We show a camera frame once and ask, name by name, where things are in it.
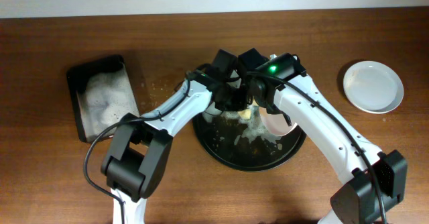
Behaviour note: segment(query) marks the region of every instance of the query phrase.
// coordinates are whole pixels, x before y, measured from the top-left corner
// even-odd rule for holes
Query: white bowl
[[[386,65],[363,61],[352,65],[344,75],[344,92],[358,109],[368,113],[387,113],[402,102],[404,86]]]
[[[292,125],[288,126],[282,114],[268,114],[267,109],[260,107],[259,115],[265,128],[276,136],[284,136],[290,133],[298,125],[291,119]]]

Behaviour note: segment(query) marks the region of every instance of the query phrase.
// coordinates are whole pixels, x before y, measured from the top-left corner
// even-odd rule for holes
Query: wood grain
[[[110,223],[112,200],[82,175],[65,72],[122,54],[141,113],[172,93],[185,70],[219,48],[240,54],[298,54],[324,96],[365,137],[408,160],[403,203],[391,223],[429,223],[429,8],[342,9],[192,15],[0,20],[0,223]],[[402,104],[385,115],[354,108],[341,74],[376,60],[402,79]],[[107,151],[90,161],[98,182]],[[147,203],[147,223],[303,223],[330,209],[340,183],[307,139],[289,162],[257,173],[211,158],[188,124],[174,139],[164,179]]]

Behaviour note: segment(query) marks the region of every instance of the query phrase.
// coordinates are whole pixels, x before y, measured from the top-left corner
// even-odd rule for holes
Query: green led light
[[[269,67],[269,71],[275,72],[275,70],[277,70],[277,66],[270,66]]]

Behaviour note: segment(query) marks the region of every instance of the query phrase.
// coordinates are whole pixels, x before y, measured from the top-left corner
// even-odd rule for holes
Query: black plate
[[[275,143],[261,137],[252,142],[245,137],[236,141],[247,128],[238,119],[216,116],[208,123],[201,113],[192,122],[199,142],[211,156],[228,167],[244,171],[268,170],[283,164],[301,148],[306,138],[302,129],[296,126]]]

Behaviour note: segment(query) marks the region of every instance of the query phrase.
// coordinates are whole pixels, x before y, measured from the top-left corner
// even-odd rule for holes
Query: white plate
[[[404,86],[399,76],[386,65],[358,62],[344,75],[344,92],[357,108],[368,113],[387,113],[402,102]]]

